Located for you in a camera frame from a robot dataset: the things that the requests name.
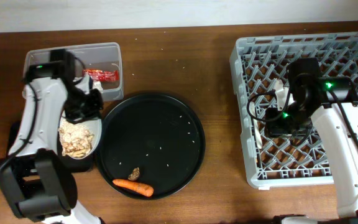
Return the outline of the white plastic fork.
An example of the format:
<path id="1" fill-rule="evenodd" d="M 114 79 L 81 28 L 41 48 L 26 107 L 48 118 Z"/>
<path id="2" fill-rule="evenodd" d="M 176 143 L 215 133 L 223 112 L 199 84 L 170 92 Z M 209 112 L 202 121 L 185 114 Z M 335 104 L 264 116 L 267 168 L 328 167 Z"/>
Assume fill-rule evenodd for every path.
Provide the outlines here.
<path id="1" fill-rule="evenodd" d="M 249 109 L 250 109 L 251 115 L 256 116 L 254 102 L 250 102 Z M 256 119 L 252 119 L 252 121 L 254 124 L 254 134 L 255 134 L 256 146 L 258 149 L 262 149 L 263 144 L 262 144 L 262 138 L 261 138 L 260 131 L 259 131 L 258 121 Z"/>

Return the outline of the grey plate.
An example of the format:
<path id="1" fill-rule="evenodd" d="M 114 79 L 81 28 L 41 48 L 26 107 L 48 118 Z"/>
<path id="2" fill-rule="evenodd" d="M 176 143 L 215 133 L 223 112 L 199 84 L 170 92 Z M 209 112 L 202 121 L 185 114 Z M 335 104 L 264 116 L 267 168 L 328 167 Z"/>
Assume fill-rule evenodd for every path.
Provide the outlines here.
<path id="1" fill-rule="evenodd" d="M 94 134 L 94 139 L 93 139 L 93 142 L 92 142 L 93 143 L 93 148 L 92 148 L 91 152 L 86 156 L 86 157 L 88 157 L 89 155 L 91 155 L 96 150 L 96 148 L 97 148 L 97 146 L 99 144 L 99 141 L 101 139 L 101 133 L 102 133 L 102 123 L 101 123 L 100 119 L 91 119 L 91 120 L 88 120 L 88 121 L 85 121 L 85 122 L 82 122 L 82 123 L 78 123 L 78 124 L 85 125 L 89 129 L 89 131 Z"/>

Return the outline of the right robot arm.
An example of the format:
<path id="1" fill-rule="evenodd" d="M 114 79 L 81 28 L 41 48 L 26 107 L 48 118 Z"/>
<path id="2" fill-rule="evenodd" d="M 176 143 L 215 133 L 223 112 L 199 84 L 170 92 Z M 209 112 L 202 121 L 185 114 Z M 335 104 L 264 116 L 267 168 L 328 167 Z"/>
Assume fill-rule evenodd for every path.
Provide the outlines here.
<path id="1" fill-rule="evenodd" d="M 266 135 L 300 137 L 315 129 L 337 193 L 337 223 L 358 223 L 358 96 L 349 77 L 324 77 L 316 58 L 287 67 L 289 87 L 275 91 L 266 112 Z"/>

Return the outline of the orange carrot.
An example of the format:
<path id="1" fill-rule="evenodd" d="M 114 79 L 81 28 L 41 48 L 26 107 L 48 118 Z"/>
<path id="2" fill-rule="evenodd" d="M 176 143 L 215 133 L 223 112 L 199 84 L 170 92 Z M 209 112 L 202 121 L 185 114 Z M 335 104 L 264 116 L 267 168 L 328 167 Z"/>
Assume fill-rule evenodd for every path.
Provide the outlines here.
<path id="1" fill-rule="evenodd" d="M 146 197 L 151 197 L 154 194 L 154 188 L 147 184 L 125 179 L 114 179 L 112 182 L 116 186 L 132 190 Z"/>

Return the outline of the red snack wrapper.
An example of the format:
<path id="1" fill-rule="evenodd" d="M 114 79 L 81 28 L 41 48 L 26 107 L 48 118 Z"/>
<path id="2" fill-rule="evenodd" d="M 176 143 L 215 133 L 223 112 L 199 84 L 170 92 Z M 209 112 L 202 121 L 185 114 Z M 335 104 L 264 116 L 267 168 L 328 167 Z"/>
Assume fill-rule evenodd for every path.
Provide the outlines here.
<path id="1" fill-rule="evenodd" d="M 90 76 L 96 82 L 116 82 L 119 81 L 119 71 L 113 72 L 97 70 L 97 69 L 85 69 L 83 75 Z"/>

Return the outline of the white tissue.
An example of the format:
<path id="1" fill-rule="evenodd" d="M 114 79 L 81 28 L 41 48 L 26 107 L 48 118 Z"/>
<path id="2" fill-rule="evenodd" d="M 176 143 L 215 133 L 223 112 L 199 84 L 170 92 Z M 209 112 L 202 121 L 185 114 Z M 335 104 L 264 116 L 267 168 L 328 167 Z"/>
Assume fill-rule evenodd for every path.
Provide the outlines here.
<path id="1" fill-rule="evenodd" d="M 92 89 L 98 90 L 100 93 L 103 93 L 103 88 L 101 82 L 93 81 Z"/>

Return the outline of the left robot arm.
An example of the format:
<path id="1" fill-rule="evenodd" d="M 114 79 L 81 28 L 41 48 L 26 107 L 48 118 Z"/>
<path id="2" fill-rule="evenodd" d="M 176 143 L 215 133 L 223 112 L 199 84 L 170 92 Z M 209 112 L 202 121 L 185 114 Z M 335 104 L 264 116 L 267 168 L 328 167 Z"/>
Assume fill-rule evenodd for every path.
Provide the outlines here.
<path id="1" fill-rule="evenodd" d="M 31 65 L 23 81 L 26 103 L 17 137 L 0 159 L 0 189 L 16 218 L 42 223 L 102 223 L 78 201 L 75 178 L 57 152 L 61 118 L 73 124 L 101 118 L 101 93 L 89 76 L 76 79 L 71 52 L 54 49 Z"/>

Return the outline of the pile of rice and shells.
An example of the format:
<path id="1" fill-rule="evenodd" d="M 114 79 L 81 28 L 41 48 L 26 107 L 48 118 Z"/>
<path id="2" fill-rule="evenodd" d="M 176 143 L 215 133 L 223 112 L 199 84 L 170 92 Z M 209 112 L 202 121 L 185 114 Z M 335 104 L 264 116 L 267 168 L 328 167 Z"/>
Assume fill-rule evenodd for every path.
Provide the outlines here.
<path id="1" fill-rule="evenodd" d="M 83 124 L 72 124 L 64 119 L 60 123 L 58 134 L 62 145 L 62 156 L 82 159 L 93 148 L 94 134 Z"/>

